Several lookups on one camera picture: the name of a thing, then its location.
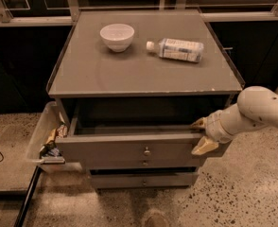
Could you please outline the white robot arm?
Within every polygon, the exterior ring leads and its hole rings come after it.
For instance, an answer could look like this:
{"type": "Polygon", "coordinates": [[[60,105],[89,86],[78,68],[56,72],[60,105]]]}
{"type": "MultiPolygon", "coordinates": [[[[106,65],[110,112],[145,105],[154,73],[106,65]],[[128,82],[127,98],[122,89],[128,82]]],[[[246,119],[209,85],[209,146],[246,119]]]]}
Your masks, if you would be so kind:
{"type": "Polygon", "coordinates": [[[267,126],[278,129],[278,88],[273,92],[262,86],[248,87],[240,92],[236,104],[202,117],[190,126],[205,130],[192,154],[203,155],[231,142],[241,132],[267,126]]]}

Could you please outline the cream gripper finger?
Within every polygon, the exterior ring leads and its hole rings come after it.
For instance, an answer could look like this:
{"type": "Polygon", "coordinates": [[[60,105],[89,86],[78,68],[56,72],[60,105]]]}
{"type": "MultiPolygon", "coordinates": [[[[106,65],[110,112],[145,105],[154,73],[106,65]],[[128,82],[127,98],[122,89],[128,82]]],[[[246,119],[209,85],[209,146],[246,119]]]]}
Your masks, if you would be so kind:
{"type": "Polygon", "coordinates": [[[190,128],[193,130],[205,130],[206,123],[207,123],[207,118],[202,117],[202,118],[198,119],[197,121],[195,121],[194,123],[192,123],[190,125],[190,128]]]}
{"type": "Polygon", "coordinates": [[[203,155],[217,148],[218,148],[218,142],[215,142],[208,136],[203,136],[198,141],[198,143],[194,146],[191,153],[193,155],[203,155]]]}

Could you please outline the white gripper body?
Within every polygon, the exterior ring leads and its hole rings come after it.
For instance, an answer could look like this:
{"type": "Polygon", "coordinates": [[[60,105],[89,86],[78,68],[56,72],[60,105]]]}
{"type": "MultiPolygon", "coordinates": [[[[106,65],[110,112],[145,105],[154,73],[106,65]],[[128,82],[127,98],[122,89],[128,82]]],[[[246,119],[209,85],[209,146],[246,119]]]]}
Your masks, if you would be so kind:
{"type": "Polygon", "coordinates": [[[206,135],[218,143],[228,143],[239,134],[239,110],[228,108],[211,113],[206,118],[206,135]]]}

